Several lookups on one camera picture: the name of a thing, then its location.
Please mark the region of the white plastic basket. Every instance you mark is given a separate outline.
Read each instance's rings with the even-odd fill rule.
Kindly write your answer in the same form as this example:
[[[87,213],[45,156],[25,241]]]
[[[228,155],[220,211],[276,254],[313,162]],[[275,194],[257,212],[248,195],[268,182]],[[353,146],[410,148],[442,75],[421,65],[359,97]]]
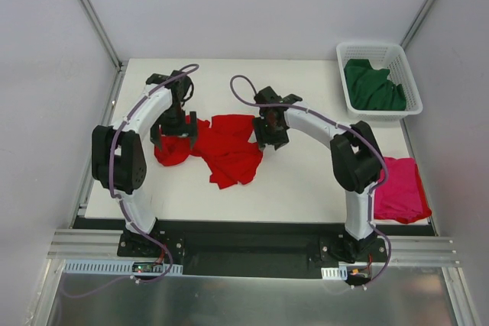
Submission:
[[[422,112],[423,103],[400,45],[343,42],[336,53],[350,118],[399,121]]]

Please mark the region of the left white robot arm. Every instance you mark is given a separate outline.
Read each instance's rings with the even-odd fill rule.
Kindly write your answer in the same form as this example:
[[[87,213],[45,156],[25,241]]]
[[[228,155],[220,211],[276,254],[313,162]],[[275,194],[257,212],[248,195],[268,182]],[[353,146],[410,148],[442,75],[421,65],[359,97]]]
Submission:
[[[183,106],[193,97],[195,87],[189,75],[198,68],[190,64],[169,76],[152,74],[122,118],[92,131],[92,177],[118,201],[126,228],[138,234],[135,247],[147,257],[160,251],[162,239],[152,231],[157,216],[143,190],[147,175],[143,140],[149,138],[158,150],[163,149],[162,137],[182,139],[191,147],[195,144],[196,113],[186,113]]]

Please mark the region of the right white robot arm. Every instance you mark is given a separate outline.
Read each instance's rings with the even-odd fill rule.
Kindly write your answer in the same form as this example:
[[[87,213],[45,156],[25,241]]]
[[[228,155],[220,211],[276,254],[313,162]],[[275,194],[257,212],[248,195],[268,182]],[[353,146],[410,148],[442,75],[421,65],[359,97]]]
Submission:
[[[377,239],[372,200],[383,159],[370,125],[359,121],[342,129],[314,115],[299,96],[283,98],[270,86],[256,92],[254,102],[260,105],[259,116],[252,120],[260,149],[271,146],[278,150],[288,144],[289,129],[329,149],[334,177],[345,190],[347,213],[343,235],[329,245],[329,255],[346,263],[364,259]]]

